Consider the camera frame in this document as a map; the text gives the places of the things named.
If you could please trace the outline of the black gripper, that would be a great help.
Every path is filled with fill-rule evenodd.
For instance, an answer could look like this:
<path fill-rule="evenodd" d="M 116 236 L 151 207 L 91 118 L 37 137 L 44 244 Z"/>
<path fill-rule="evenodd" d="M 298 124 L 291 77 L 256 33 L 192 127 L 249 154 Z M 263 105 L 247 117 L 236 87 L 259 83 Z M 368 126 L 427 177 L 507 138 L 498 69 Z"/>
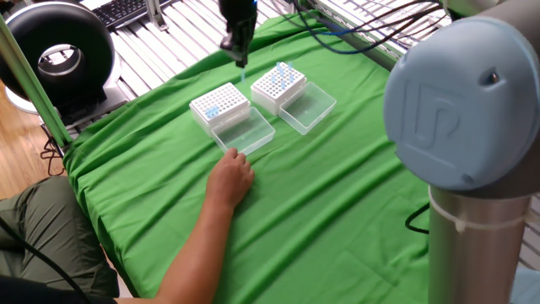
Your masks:
<path fill-rule="evenodd" d="M 257 0 L 219 0 L 219 11 L 226 21 L 227 29 L 232 30 L 240 22 L 257 19 Z M 249 45 L 252 40 L 252 28 L 248 25 L 238 26 L 235 40 L 232 33 L 225 36 L 219 44 L 224 52 L 239 53 L 237 67 L 245 67 L 248 63 Z"/>

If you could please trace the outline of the bare person hand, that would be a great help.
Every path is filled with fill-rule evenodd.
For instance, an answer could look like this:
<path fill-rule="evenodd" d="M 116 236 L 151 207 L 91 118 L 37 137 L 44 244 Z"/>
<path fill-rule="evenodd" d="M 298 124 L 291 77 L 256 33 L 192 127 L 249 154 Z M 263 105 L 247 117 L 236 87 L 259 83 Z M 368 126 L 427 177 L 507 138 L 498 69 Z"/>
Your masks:
<path fill-rule="evenodd" d="M 235 209 L 254 179 L 255 172 L 246 156 L 236 148 L 228 149 L 210 172 L 205 202 Z"/>

